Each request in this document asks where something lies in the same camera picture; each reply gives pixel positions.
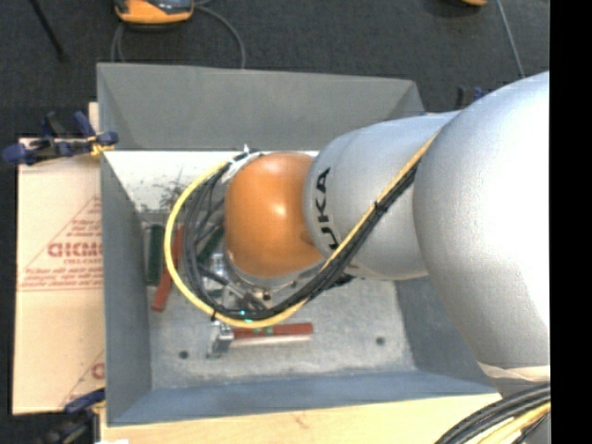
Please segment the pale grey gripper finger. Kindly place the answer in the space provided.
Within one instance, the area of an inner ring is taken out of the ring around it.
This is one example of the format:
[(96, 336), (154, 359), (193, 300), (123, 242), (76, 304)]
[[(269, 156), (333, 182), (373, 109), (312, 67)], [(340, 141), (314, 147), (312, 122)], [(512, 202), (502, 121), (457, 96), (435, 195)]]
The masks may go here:
[(219, 320), (212, 321), (207, 339), (206, 357), (221, 358), (229, 351), (233, 341), (234, 333), (228, 324)]

